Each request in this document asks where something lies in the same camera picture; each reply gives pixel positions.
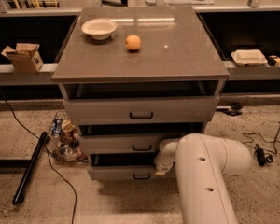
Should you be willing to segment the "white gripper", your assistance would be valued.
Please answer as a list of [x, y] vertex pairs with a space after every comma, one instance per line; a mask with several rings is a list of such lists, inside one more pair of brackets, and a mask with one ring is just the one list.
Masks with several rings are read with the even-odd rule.
[[172, 169], [174, 162], [175, 159], [172, 156], [166, 156], [159, 153], [154, 160], [156, 167], [155, 175], [166, 175], [166, 173], [168, 173]]

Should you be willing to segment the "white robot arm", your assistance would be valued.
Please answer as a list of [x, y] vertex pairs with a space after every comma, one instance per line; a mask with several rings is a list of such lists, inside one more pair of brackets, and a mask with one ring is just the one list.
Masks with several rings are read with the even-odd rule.
[[184, 224], [238, 224], [223, 176], [250, 169], [244, 144], [192, 133], [161, 141], [154, 162], [156, 175], [175, 169]]

